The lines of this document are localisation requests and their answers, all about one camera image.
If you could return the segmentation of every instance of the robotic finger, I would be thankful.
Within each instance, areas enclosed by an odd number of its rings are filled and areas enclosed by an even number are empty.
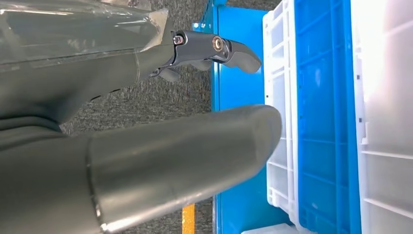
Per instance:
[[[151,76],[160,75],[168,81],[177,80],[176,72],[166,71],[173,67],[191,64],[199,70],[208,70],[212,62],[227,67],[238,67],[246,73],[257,72],[261,67],[258,56],[246,45],[224,39],[215,34],[194,31],[172,32],[174,55]]]

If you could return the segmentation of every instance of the gray robotic arm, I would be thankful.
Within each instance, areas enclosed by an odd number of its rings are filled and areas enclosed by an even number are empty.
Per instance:
[[[281,135],[280,114],[264,105],[61,133],[84,102],[153,76],[174,80],[179,65],[259,69],[246,46],[175,31],[164,16],[86,0],[0,3],[1,233],[116,233],[263,167]]]

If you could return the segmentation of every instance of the bolt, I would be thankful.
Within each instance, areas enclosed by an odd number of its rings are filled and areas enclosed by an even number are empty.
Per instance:
[[[173,44],[174,44],[174,45],[184,44],[184,37],[183,37],[183,36],[180,36],[180,35],[174,36],[174,37],[173,37]]]
[[[220,38],[219,36],[215,36],[212,39],[212,47],[214,47],[214,50],[216,50],[217,52],[221,52],[223,46],[224,42],[222,41],[222,38]]]

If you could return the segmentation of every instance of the blue plastic crate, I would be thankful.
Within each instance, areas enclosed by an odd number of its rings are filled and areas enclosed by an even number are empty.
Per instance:
[[[197,31],[246,43],[262,58],[265,12],[210,0]],[[295,0],[299,222],[319,234],[361,233],[350,0]],[[214,64],[212,110],[263,103],[263,75]],[[265,171],[215,197],[216,233],[286,222],[267,204]]]
[[[299,221],[361,233],[350,0],[296,0]]]

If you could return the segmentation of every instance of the transparent plastic cover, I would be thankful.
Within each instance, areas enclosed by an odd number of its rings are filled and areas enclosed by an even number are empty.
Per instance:
[[[92,0],[1,1],[0,65],[47,66],[144,51],[162,42],[167,19],[167,9]]]

